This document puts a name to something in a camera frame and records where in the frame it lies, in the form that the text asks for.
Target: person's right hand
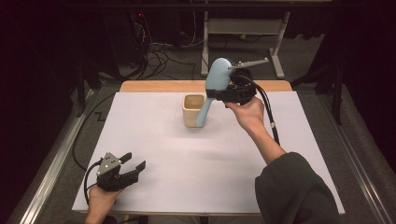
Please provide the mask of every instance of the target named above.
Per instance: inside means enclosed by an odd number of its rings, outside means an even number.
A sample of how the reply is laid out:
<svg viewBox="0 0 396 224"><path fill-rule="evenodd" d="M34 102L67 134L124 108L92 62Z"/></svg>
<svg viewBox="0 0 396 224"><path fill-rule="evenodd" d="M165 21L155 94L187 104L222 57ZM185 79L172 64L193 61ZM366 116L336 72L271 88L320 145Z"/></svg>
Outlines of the person's right hand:
<svg viewBox="0 0 396 224"><path fill-rule="evenodd" d="M263 127L264 104L256 96L253 96L245 105L230 102L224 104L235 113L239 125L248 133Z"/></svg>

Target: light blue object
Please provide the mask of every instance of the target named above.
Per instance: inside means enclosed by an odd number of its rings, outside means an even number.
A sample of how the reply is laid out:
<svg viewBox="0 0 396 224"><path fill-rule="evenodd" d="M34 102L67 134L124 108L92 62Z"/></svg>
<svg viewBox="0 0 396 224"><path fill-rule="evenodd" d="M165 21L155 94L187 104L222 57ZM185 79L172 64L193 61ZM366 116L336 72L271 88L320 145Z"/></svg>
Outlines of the light blue object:
<svg viewBox="0 0 396 224"><path fill-rule="evenodd" d="M227 59L216 59L207 75L205 89L215 91L226 90L228 83L230 82L230 74L233 71L232 69L229 69L230 66L232 65ZM213 100L215 100L215 98L206 98L204 105L195 120L195 125L197 127L204 127L207 112L209 111Z"/></svg>

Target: blue handle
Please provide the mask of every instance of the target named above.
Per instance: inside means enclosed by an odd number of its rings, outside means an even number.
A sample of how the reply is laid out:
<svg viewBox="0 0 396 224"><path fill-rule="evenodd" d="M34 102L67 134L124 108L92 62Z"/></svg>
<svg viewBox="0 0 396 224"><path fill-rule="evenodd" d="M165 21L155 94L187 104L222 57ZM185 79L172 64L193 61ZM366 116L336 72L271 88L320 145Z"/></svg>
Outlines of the blue handle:
<svg viewBox="0 0 396 224"><path fill-rule="evenodd" d="M195 119L195 125L197 127L204 127L204 123L206 120L207 112L209 111L210 105L212 104L212 101L214 98L206 98L204 105L201 108L201 111L199 112L197 118Z"/></svg>

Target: gray floor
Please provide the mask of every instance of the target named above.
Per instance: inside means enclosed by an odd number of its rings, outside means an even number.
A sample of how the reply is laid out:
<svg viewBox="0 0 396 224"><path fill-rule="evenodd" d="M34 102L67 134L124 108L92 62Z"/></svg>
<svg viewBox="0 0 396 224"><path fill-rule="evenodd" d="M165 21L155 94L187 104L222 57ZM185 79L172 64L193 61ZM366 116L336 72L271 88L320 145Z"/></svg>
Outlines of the gray floor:
<svg viewBox="0 0 396 224"><path fill-rule="evenodd" d="M286 80L291 81L306 74L320 41L321 37L303 40L299 36L295 39L285 39L283 41L279 59ZM231 58L236 62L261 60L263 57L269 57L267 50L274 44L275 39L273 37L264 37L256 42L247 43L232 39L225 42L222 37L211 36L209 39L209 46L211 46L209 64L218 57ZM183 49L166 47L166 53L171 59L188 64L168 60L164 70L159 75L149 79L204 79L200 76L200 47ZM163 53L158 53L158 55L166 58ZM156 59L153 54L150 54L149 57ZM151 60L150 64L154 66L158 65L158 62L160 62L158 59ZM251 67L250 70L254 79L276 79L275 70L270 63ZM145 76L151 74L152 71L149 68ZM130 72L129 66L122 66L121 72L123 74ZM332 179L339 189L338 193L346 209L346 214L342 216L344 223L392 223L389 218L384 216L386 214L384 208L391 219L396 220L393 216L393 214L396 214L395 174L389 169L373 138L368 133L347 89L343 89L342 96L341 116L343 125L338 126L334 125L332 116L329 114L328 104L332 99L331 93L329 95L316 95L313 87L315 87L315 83L301 85L295 90L299 94L305 114ZM104 83L103 88L95 94L92 104L97 105L105 97L118 91L119 88L120 83L118 82ZM76 140L76 156L85 166L89 163L104 126L104 122L98 120L99 115L97 113L102 113L102 117L105 117L111 106L111 101L112 98L104 101L95 109L96 113L89 117ZM32 182L31 187L8 223L21 222L37 188L58 152L60 144L67 138L75 112L65 124L63 132L53 146L53 150L46 158L35 177L35 181ZM35 223L64 223L66 220L82 223L84 215L71 211L71 207L83 176L84 172L76 166L69 153L52 192L43 204ZM375 190L368 188L370 186L367 186L367 183L371 183Z"/></svg>

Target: black sleeve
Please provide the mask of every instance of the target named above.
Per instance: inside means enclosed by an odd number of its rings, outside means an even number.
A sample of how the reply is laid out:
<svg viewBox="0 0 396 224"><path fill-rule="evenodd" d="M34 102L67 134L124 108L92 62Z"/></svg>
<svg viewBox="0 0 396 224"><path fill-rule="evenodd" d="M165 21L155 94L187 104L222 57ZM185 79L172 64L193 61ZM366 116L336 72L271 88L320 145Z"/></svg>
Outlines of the black sleeve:
<svg viewBox="0 0 396 224"><path fill-rule="evenodd" d="M341 223L332 192L298 153L266 166L255 185L265 224Z"/></svg>

